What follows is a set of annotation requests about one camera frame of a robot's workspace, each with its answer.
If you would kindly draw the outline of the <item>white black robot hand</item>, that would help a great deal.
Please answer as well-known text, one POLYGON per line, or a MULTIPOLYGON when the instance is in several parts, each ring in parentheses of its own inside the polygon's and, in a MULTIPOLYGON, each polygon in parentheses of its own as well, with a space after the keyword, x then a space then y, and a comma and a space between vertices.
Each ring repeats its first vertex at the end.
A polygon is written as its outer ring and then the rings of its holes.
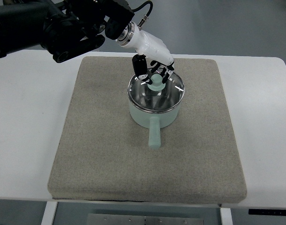
POLYGON ((165 83, 174 71, 174 58, 163 41, 145 32, 130 22, 117 38, 116 42, 123 48, 134 48, 136 55, 132 58, 135 76, 152 84, 151 76, 157 72, 165 83))

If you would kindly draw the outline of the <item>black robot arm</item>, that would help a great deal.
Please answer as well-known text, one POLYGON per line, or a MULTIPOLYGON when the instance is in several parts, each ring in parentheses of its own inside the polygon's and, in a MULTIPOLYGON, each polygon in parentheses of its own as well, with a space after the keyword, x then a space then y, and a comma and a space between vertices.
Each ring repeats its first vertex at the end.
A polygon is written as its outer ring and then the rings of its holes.
POLYGON ((0 58, 35 45, 61 63, 123 36, 136 8, 125 0, 5 0, 0 58))

